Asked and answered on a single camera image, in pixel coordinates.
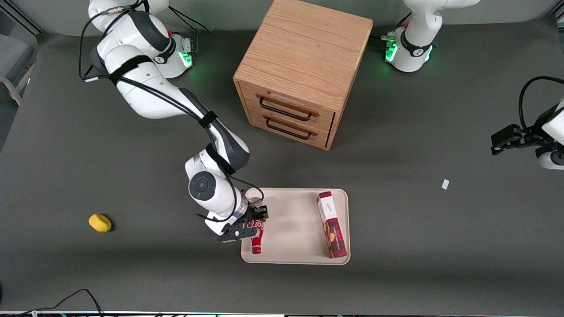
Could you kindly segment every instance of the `black strap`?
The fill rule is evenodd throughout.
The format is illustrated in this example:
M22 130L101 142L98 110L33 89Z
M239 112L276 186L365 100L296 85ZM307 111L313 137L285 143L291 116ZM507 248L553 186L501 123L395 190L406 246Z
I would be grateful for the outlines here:
M146 61L152 61L152 60L147 55L139 55L126 61L122 66L116 69L109 76L109 80L111 80L114 85L117 85L117 81L120 80L121 76L123 76L128 71L137 68L139 64L145 63Z
M232 175L233 173L235 173L235 170L231 167L231 165L229 165L229 163L223 157L221 157L218 152L214 150L211 143L206 146L206 151L208 152L209 156L211 156L211 159L214 160L227 175Z
M419 56L423 55L423 53L427 52L429 47L431 47L431 45L433 45L433 43L425 45L425 46L417 46L417 45L411 44L407 40L406 30L403 30L402 35L400 36L400 41L401 41L403 47L405 47L406 50L409 51L409 54L411 55L411 57L419 57Z
M213 111L210 111L206 113L206 115L204 115L202 119L199 119L198 123L205 129L206 127L208 127L208 124L210 124L215 119L217 119L217 114L215 114L215 112Z

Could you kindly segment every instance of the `wood grain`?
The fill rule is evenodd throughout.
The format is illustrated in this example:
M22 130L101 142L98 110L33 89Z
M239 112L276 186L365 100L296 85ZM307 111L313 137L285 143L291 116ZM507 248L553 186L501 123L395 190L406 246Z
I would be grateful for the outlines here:
M235 78L341 111L371 29L363 17L275 0Z
M329 150L372 21L298 0L274 0L233 80L249 122ZM263 104L296 116L261 107ZM315 132L307 141L266 126L264 116Z

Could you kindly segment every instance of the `dark gray tabletop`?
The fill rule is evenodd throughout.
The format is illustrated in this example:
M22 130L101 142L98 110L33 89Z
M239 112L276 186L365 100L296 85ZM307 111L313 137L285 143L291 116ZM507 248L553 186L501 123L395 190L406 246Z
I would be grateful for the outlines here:
M203 129L142 118L110 82L82 83L78 38L46 36L0 155L0 310L89 288L105 310L562 315L564 174L531 148L490 154L490 135L518 122L522 85L562 76L553 18L446 26L413 74L368 48L329 152L247 123L231 77L252 37L202 34L194 69L172 82L248 144L238 177L349 194L349 264L252 265L239 243L218 243L183 170ZM529 122L563 96L534 84ZM92 213L117 230L94 232ZM94 307L84 296L61 309Z

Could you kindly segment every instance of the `chair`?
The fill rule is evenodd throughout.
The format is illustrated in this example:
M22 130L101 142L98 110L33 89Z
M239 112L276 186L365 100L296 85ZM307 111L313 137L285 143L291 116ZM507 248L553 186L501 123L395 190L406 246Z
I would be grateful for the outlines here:
M33 65L24 73L21 73L28 66L33 56L33 48L28 44L8 36L0 34L0 82L8 89L10 97L21 104L20 92L23 90L31 72ZM6 90L0 86L0 94Z

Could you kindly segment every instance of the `yellow sponge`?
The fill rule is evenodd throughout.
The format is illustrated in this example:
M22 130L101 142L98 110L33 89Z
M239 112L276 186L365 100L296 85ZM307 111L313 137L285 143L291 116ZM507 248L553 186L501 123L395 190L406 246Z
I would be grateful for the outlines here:
M108 232L112 229L112 222L104 215L93 214L88 219L88 223L97 232Z

